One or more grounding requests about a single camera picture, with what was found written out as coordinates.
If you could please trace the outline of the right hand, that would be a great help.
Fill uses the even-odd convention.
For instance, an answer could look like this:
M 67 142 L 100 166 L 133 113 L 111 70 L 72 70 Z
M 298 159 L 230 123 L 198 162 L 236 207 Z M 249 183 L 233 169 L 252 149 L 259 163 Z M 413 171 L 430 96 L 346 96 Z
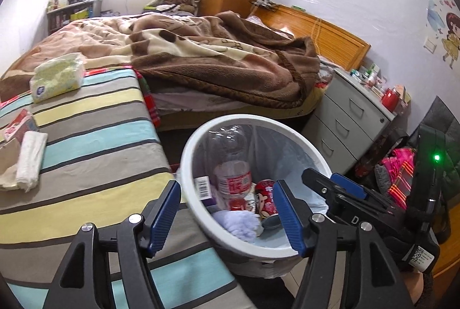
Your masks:
M 420 272 L 404 272 L 402 277 L 413 301 L 414 308 L 434 307 L 435 298 L 432 276 Z

